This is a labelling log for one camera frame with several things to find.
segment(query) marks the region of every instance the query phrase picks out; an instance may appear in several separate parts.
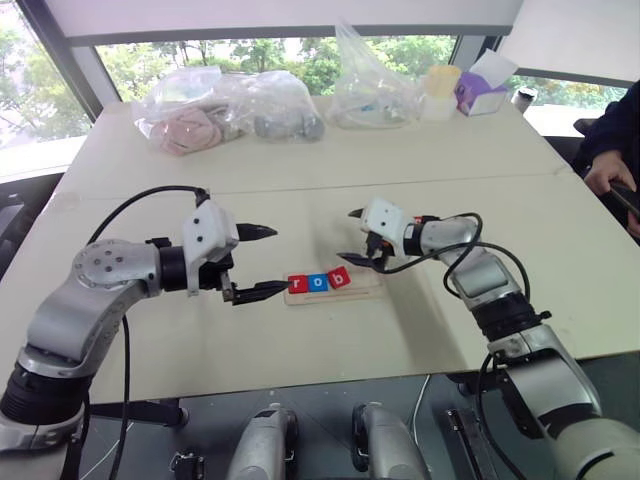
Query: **person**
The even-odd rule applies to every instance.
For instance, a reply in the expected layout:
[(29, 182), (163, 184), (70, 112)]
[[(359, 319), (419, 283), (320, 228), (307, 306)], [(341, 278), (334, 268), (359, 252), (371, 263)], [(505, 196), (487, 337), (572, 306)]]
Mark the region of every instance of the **person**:
[(574, 168), (614, 217), (640, 244), (640, 220), (611, 195), (611, 182), (634, 192), (640, 185), (640, 81), (589, 128)]

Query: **plastic bag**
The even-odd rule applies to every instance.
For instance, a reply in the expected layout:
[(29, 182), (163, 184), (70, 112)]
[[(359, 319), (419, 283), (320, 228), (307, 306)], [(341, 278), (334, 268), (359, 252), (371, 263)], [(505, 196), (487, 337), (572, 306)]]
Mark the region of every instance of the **plastic bag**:
[(177, 70), (132, 104), (134, 124), (174, 155), (215, 147), (244, 133), (237, 116), (248, 81), (247, 75), (223, 75), (219, 67)]
[(284, 70), (253, 77), (240, 112), (243, 130), (269, 140), (315, 141), (324, 135), (307, 86)]
[(385, 67), (350, 25), (336, 25), (342, 75), (336, 81), (331, 121), (342, 128), (394, 128), (417, 118), (417, 85)]

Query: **white table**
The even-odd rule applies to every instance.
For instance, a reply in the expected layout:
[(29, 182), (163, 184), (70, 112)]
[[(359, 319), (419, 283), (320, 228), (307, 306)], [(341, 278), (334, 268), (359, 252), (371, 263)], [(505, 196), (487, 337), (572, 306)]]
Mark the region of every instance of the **white table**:
[[(108, 126), (120, 124), (124, 134), (124, 115), (120, 122)], [(463, 120), (457, 118), (449, 128), (464, 127)], [(405, 146), (406, 154), (391, 163), (394, 167), (413, 164), (413, 172), (424, 178), (412, 180), (403, 168), (388, 169), (397, 173), (396, 182), (384, 184), (379, 172), (367, 165), (372, 161), (386, 165), (382, 159), (372, 160), (381, 145), (394, 143), (398, 136), (411, 136), (410, 132), (330, 130), (324, 147), (306, 147), (339, 152), (336, 139), (348, 139), (347, 134), (366, 137), (362, 145), (376, 148), (370, 148), (369, 155), (343, 163), (353, 164), (346, 169), (354, 174), (349, 177), (352, 181), (357, 181), (355, 172), (361, 170), (368, 175), (367, 182), (379, 184), (343, 186), (342, 176), (332, 177), (322, 169), (314, 170), (317, 178), (304, 176), (302, 168), (293, 167), (293, 160), (272, 157), (273, 152), (281, 155), (287, 148), (297, 152), (303, 146), (258, 144), (247, 138), (225, 147), (228, 156), (224, 165), (233, 165), (232, 157), (240, 163), (251, 158), (247, 151), (260, 151), (260, 162), (277, 166), (282, 178), (272, 175), (277, 185), (263, 185), (259, 177), (268, 170), (246, 167), (245, 184), (253, 191), (246, 187), (245, 193), (238, 193), (240, 177), (231, 175), (228, 182), (223, 181), (219, 159), (213, 158), (217, 149), (210, 152), (208, 163), (203, 163), (204, 154), (173, 158), (137, 147), (132, 151), (139, 156), (128, 158), (131, 175), (107, 174), (104, 172), (110, 167), (98, 164), (103, 173), (96, 175), (102, 175), (104, 181), (90, 190), (80, 182), (78, 172), (88, 172), (86, 164), (96, 162), (96, 157), (106, 163), (109, 151), (124, 148), (110, 144), (112, 140), (102, 143), (102, 137), (111, 138), (112, 132), (101, 118), (63, 179), (63, 191), (38, 218), (0, 284), (5, 319), (0, 323), (0, 378), (8, 376), (38, 304), (64, 280), (72, 257), (97, 224), (121, 199), (166, 182), (216, 185), (214, 191), (228, 191), (218, 193), (217, 201), (230, 208), (238, 221), (279, 230), (276, 237), (242, 244), (235, 250), (236, 267), (231, 274), (240, 286), (282, 278), (285, 272), (322, 271), (340, 264), (335, 252), (358, 251), (364, 241), (357, 222), (346, 213), (374, 195), (416, 215), (477, 211), (485, 220), (484, 238), (511, 249), (525, 263), (534, 306), (539, 311), (552, 311), (554, 317), (549, 322), (573, 355), (583, 358), (639, 349), (640, 255), (635, 243), (522, 118), (505, 110), (470, 121), (479, 128), (486, 128), (483, 122), (493, 124), (496, 132), (502, 122), (519, 138), (517, 149), (516, 145), (503, 147), (507, 151), (499, 159), (487, 161), (486, 171), (491, 174), (481, 175), (477, 167), (483, 161), (482, 150), (476, 152), (476, 158), (466, 160), (469, 168), (484, 178), (456, 177), (449, 164), (465, 162), (449, 156), (451, 150), (463, 148), (455, 144), (432, 156), (435, 160), (429, 179), (429, 169), (415, 160), (419, 153), (414, 143), (411, 149)], [(416, 130), (415, 135), (427, 137), (425, 132), (431, 128), (423, 126), (424, 131)], [(443, 125), (437, 128), (446, 130)], [(129, 140), (137, 142), (136, 137)], [(508, 158), (513, 159), (510, 171), (514, 173), (502, 175), (500, 168), (507, 168)], [(136, 162), (152, 165), (153, 161), (158, 167), (148, 170), (148, 178), (134, 185), (132, 177), (142, 172)], [(335, 163), (330, 157), (327, 161)], [(116, 163), (126, 162), (120, 159)], [(166, 170), (172, 172), (171, 178)], [(108, 198), (110, 188), (113, 198)], [(143, 241), (168, 235), (179, 241), (182, 219), (192, 208), (189, 194), (152, 197), (128, 209), (106, 236)], [(184, 292), (174, 292), (143, 301), (129, 313), (132, 399), (476, 369), (485, 355), (486, 341), (462, 303), (442, 288), (443, 273), (443, 266), (432, 262), (385, 277), (386, 293), (374, 300), (290, 307), (275, 297), (231, 307), (222, 302), (219, 293), (188, 299)], [(122, 339), (116, 338), (93, 383), (92, 401), (120, 400), (122, 362)]]

